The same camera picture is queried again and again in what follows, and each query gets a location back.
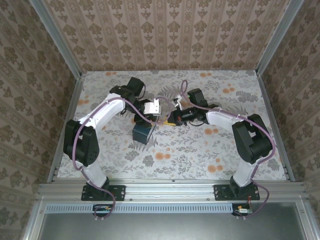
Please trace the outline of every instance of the patterned wall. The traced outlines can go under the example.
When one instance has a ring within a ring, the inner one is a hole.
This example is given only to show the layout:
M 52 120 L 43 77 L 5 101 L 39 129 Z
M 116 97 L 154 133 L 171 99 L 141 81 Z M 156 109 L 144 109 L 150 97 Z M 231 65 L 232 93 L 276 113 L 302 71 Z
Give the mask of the patterned wall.
M 255 69 L 289 0 L 45 0 L 83 71 Z
M 262 75 L 298 181 L 320 216 L 320 0 L 305 0 Z
M 27 0 L 0 1 L 0 239 L 26 226 L 46 182 L 74 77 Z

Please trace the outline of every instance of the wire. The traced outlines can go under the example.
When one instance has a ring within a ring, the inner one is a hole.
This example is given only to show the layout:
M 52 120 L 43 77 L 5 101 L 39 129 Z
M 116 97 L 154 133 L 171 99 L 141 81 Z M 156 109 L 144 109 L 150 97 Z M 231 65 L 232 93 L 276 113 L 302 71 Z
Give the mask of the wire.
M 115 101 L 115 100 L 121 100 L 121 101 L 124 101 L 126 102 L 127 104 L 129 104 L 133 110 L 136 111 L 136 113 L 138 115 L 140 115 L 140 117 L 142 117 L 142 119 L 144 119 L 146 122 L 148 123 L 151 123 L 151 124 L 162 124 L 164 123 L 165 121 L 168 120 L 168 118 L 170 117 L 171 115 L 171 104 L 170 104 L 170 101 L 169 99 L 167 99 L 166 97 L 164 96 L 159 96 L 157 97 L 156 99 L 163 99 L 167 102 L 168 106 L 169 106 L 169 114 L 167 115 L 167 117 L 163 120 L 163 121 L 150 121 L 149 119 L 145 118 L 140 112 L 139 110 L 131 103 L 129 102 L 128 100 L 124 99 L 124 98 L 121 98 L 121 97 L 114 97 L 114 98 L 111 98 L 107 101 L 105 101 L 103 104 L 101 104 L 99 107 L 97 107 L 97 109 L 81 124 L 81 126 L 79 127 L 78 131 L 76 132 L 75 134 L 75 137 L 74 137 L 74 142 L 73 142 L 73 148 L 72 148 L 72 164 L 73 164 L 73 167 L 77 170 L 77 171 L 81 171 L 81 173 L 83 174 L 83 176 L 85 177 L 86 181 L 91 185 L 93 186 L 94 188 L 100 190 L 100 191 L 103 191 L 103 192 L 106 192 L 107 194 L 109 194 L 111 197 L 112 197 L 112 201 L 113 201 L 113 204 L 112 204 L 112 207 L 109 211 L 109 213 L 104 216 L 104 218 L 107 218 L 108 216 L 110 216 L 110 214 L 113 212 L 113 210 L 115 209 L 116 207 L 116 198 L 115 196 L 108 190 L 105 190 L 97 185 L 95 185 L 93 182 L 90 181 L 90 179 L 88 178 L 88 176 L 86 175 L 85 171 L 83 170 L 83 166 L 81 167 L 78 167 L 77 166 L 77 163 L 76 163 L 76 148 L 77 148 L 77 142 L 78 142 L 78 138 L 80 136 L 80 133 L 82 131 L 82 129 L 85 127 L 85 125 L 91 120 L 91 118 L 93 118 L 97 112 L 99 112 L 104 106 L 108 105 L 109 103 L 111 103 L 112 101 Z
M 195 124 L 192 124 L 191 121 L 189 121 L 189 124 L 190 124 L 191 126 L 194 126 L 194 127 L 200 127 L 200 126 L 202 126 L 202 125 L 205 124 L 205 123 L 203 122 L 203 123 L 201 123 L 201 124 L 195 125 Z
M 189 100 L 189 98 L 186 97 L 186 95 L 185 95 L 185 93 L 186 93 L 186 91 L 187 91 L 187 88 L 188 88 L 188 81 L 185 79 L 185 80 L 183 80 L 182 83 L 181 83 L 180 92 L 181 92 L 181 95 L 184 97 L 184 99 L 185 99 L 188 103 L 190 103 L 191 105 L 193 105 L 194 107 L 196 107 L 196 108 L 198 108 L 198 109 L 207 110 L 207 111 L 209 111 L 209 112 L 221 112 L 221 113 L 227 114 L 227 115 L 229 115 L 229 116 L 237 117 L 238 119 L 247 121 L 248 123 L 252 124 L 253 126 L 257 127 L 259 130 L 261 130 L 261 131 L 267 136 L 267 138 L 269 139 L 269 141 L 270 141 L 270 143 L 271 143 L 271 145 L 272 145 L 272 152 L 271 152 L 271 154 L 270 154 L 269 156 L 265 157 L 264 159 L 261 159 L 260 161 L 257 162 L 257 164 L 255 165 L 255 167 L 254 167 L 254 169 L 253 169 L 253 172 L 252 172 L 252 174 L 251 174 L 251 176 L 250 176 L 250 180 L 253 182 L 253 184 L 255 184 L 256 186 L 258 186 L 258 187 L 260 187 L 260 188 L 262 188 L 262 189 L 264 189 L 264 190 L 266 191 L 266 193 L 267 193 L 266 198 L 265 198 L 264 202 L 260 205 L 260 207 L 258 207 L 258 209 L 257 209 L 255 212 L 251 213 L 250 215 L 247 215 L 246 218 L 249 218 L 249 217 L 255 215 L 256 213 L 258 213 L 258 212 L 266 205 L 266 203 L 267 203 L 267 201 L 268 201 L 268 199 L 269 199 L 270 193 L 269 193 L 268 189 L 266 189 L 264 186 L 256 183 L 253 178 L 254 178 L 254 176 L 255 176 L 258 168 L 259 168 L 259 165 L 262 164 L 262 163 L 264 163 L 265 161 L 268 161 L 269 159 L 271 159 L 271 158 L 274 156 L 274 154 L 275 154 L 275 152 L 276 152 L 276 144 L 275 144 L 274 140 L 272 139 L 272 137 L 271 137 L 271 135 L 268 133 L 268 131 L 266 131 L 262 126 L 260 126 L 260 125 L 258 125 L 257 123 L 255 123 L 255 122 L 247 119 L 246 117 L 243 117 L 243 116 L 241 116 L 241 115 L 239 115 L 239 114 L 234 114 L 234 113 L 232 113 L 232 112 L 228 112 L 228 111 L 225 111 L 225 110 L 222 110 L 222 109 L 217 110 L 217 109 L 214 109 L 214 108 L 207 108 L 207 107 L 202 107 L 202 106 L 198 106 L 198 105 L 193 104 L 193 103 Z
M 145 96 L 145 93 L 146 93 L 146 85 L 143 84 L 143 86 L 144 86 L 144 91 L 143 91 L 142 97 L 137 98 L 137 100 L 140 100 L 140 99 L 142 99 L 142 98 Z

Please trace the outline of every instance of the floral tablecloth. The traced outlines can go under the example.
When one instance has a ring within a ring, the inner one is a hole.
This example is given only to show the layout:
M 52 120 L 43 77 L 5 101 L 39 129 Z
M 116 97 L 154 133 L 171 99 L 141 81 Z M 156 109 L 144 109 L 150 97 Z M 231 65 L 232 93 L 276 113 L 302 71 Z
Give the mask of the floral tablecloth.
M 116 85 L 126 85 L 131 77 L 146 85 L 144 98 L 156 96 L 173 99 L 187 79 L 188 91 L 200 88 L 209 104 L 217 104 L 230 112 L 259 114 L 271 133 L 258 79 L 253 70 L 176 70 L 176 71 L 95 71 L 86 74 L 75 120 L 91 112 Z M 161 104 L 163 116 L 168 113 Z M 98 161 L 110 178 L 118 179 L 197 179 L 228 180 L 240 160 L 233 134 L 220 127 L 168 126 L 159 124 L 147 145 L 132 140 L 134 115 L 126 112 L 115 116 L 98 135 Z M 58 178 L 82 177 L 64 155 Z M 263 163 L 255 175 L 259 180 L 285 180 L 278 151 Z

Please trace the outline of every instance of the ventilation grille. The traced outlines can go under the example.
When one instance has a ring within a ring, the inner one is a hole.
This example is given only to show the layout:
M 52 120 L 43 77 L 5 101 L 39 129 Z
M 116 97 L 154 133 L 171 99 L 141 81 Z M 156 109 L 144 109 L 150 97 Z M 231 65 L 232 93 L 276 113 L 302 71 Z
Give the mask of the ventilation grille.
M 47 204 L 46 214 L 65 214 L 65 213 L 93 213 L 92 203 L 55 203 Z M 116 214 L 182 214 L 182 213 L 232 213 L 231 203 L 211 203 L 211 204 L 130 204 L 118 203 L 115 206 Z

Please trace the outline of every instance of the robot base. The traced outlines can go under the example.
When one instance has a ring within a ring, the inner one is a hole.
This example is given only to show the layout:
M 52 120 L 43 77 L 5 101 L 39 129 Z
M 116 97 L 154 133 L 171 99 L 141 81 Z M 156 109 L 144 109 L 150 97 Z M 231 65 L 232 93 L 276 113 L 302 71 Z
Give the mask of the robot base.
M 258 187 L 253 183 L 250 183 L 245 187 L 238 187 L 236 189 L 232 184 L 219 184 L 213 186 L 213 191 L 216 201 L 247 201 L 249 196 L 253 201 L 260 200 Z
M 126 186 L 125 185 L 108 185 L 109 192 L 111 192 L 116 201 L 124 201 L 126 196 Z M 100 191 L 90 184 L 83 186 L 81 201 L 112 201 L 112 197 L 105 191 Z

